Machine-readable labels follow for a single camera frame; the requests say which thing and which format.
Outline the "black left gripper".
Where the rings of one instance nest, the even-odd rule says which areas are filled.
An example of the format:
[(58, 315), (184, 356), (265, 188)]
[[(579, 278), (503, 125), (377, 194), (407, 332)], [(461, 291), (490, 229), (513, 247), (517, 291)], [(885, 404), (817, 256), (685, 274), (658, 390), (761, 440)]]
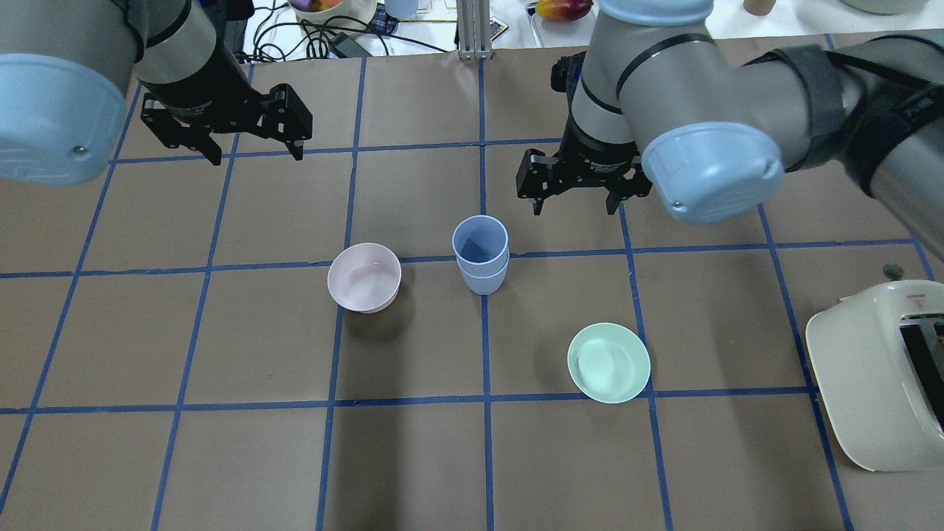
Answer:
[(166, 148), (198, 152), (215, 166), (222, 161), (215, 134), (274, 139), (296, 161), (303, 161), (305, 142), (313, 138), (313, 115), (287, 83), (260, 93), (241, 70), (208, 70), (185, 80), (141, 84), (145, 96), (139, 118), (145, 127)]

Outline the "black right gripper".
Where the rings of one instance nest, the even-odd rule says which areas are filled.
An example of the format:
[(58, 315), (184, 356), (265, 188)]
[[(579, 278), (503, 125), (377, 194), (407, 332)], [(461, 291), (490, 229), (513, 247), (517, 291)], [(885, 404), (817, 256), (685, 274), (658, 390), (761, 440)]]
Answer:
[(567, 122), (556, 154), (547, 156), (527, 149), (516, 173), (517, 198), (532, 204), (539, 216), (544, 202), (574, 187), (604, 187), (607, 215), (615, 215), (624, 201), (646, 198), (652, 182), (642, 166), (634, 166), (639, 155), (636, 142), (604, 142)]

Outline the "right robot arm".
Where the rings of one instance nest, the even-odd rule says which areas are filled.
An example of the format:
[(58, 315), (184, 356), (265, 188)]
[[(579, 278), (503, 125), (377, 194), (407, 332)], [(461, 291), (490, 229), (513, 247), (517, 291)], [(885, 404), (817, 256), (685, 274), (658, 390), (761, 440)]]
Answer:
[(767, 201), (785, 175), (836, 160), (942, 256), (942, 31), (835, 50), (779, 48), (732, 67), (711, 1), (603, 1), (588, 49), (561, 58), (556, 154), (529, 149), (516, 195), (602, 187), (606, 209), (654, 190), (672, 218), (711, 224)]

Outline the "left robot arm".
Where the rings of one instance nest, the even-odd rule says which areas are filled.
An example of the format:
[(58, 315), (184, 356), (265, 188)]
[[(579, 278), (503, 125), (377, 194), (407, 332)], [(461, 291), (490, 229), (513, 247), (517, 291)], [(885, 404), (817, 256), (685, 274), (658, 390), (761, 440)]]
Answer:
[(1, 41), (4, 178), (97, 178), (124, 128), (131, 80), (145, 88), (139, 118), (148, 130), (210, 164), (222, 158), (217, 134), (274, 139), (296, 160), (313, 137), (296, 91), (252, 88), (225, 24), (199, 1), (4, 1)]

